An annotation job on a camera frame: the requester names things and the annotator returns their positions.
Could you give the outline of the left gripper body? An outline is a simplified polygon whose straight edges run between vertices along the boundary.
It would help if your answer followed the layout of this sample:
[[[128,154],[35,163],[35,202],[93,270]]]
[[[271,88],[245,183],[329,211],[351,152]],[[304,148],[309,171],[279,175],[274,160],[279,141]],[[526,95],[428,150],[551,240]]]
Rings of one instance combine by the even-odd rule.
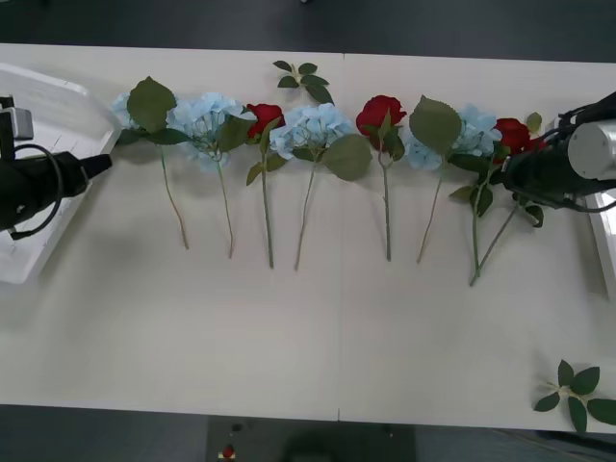
[[[90,182],[90,160],[78,159],[69,152],[53,155],[63,181],[62,198],[84,193]],[[57,171],[46,156],[16,160],[18,178],[25,185],[15,203],[16,223],[21,223],[56,202],[59,190]]]

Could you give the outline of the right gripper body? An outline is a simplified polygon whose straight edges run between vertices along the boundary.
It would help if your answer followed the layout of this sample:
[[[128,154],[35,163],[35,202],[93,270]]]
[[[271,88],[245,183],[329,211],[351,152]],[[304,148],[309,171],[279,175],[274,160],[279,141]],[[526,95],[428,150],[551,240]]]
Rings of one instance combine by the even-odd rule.
[[[541,164],[543,151],[528,151],[508,156],[502,164],[502,184],[514,193],[538,194],[541,184],[536,170]]]

